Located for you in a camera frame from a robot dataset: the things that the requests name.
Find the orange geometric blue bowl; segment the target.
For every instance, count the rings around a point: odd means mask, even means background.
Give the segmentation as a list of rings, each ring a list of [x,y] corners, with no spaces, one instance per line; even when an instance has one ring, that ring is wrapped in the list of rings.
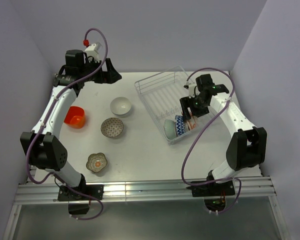
[[[186,126],[182,115],[175,115],[174,127],[175,127],[175,132],[177,137],[182,136],[183,134],[186,133]]]

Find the orange floral ceramic bowl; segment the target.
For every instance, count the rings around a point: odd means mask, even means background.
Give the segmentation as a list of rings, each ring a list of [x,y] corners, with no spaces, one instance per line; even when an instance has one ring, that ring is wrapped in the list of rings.
[[[198,124],[198,118],[196,116],[192,116],[190,119],[185,120],[185,127],[188,131],[193,130],[196,128]]]

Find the grey-green ceramic bowl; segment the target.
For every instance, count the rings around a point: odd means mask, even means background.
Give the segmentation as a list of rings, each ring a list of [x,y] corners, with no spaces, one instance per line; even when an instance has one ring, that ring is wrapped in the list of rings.
[[[171,119],[166,119],[164,121],[164,132],[166,137],[169,140],[173,140],[177,137],[176,130],[175,130],[175,122]]]

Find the brown patterned ceramic bowl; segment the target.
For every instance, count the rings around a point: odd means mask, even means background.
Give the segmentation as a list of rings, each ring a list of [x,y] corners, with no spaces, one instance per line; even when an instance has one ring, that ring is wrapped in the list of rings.
[[[101,133],[107,138],[116,138],[124,130],[124,123],[117,117],[110,117],[104,120],[100,126]]]

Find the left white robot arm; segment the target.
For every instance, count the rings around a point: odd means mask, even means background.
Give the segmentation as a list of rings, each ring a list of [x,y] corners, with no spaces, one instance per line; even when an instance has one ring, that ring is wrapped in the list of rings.
[[[37,124],[23,132],[20,143],[25,154],[25,169],[31,166],[54,175],[69,189],[76,200],[86,197],[88,188],[83,174],[68,162],[68,151],[60,142],[60,132],[67,113],[86,82],[114,84],[122,79],[111,59],[97,60],[87,50],[72,49],[65,53],[65,64],[53,80],[49,102]]]

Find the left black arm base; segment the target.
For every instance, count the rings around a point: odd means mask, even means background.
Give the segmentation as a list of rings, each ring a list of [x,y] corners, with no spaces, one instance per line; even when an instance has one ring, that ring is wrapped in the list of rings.
[[[104,205],[101,202],[103,199],[104,185],[88,184],[83,187],[69,187],[62,185],[59,188],[57,201],[68,202],[68,213],[71,216],[86,215],[90,210],[92,201],[100,203],[101,211]]]

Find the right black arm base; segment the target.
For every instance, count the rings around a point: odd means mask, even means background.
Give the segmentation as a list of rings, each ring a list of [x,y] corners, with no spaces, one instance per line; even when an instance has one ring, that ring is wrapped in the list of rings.
[[[204,204],[208,210],[223,211],[226,208],[226,197],[235,195],[235,187],[232,181],[224,183],[209,183],[200,186],[188,186],[194,198],[213,197],[204,199]]]

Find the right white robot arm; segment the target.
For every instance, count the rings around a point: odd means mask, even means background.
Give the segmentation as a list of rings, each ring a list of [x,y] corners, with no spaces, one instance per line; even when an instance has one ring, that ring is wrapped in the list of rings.
[[[184,88],[188,90],[188,96],[180,99],[184,120],[202,117],[212,108],[216,112],[213,119],[221,118],[231,136],[224,162],[211,170],[206,179],[207,191],[217,195],[224,188],[223,182],[265,161],[267,132],[247,119],[233,102],[233,92],[224,84],[215,84],[210,74],[200,75]]]

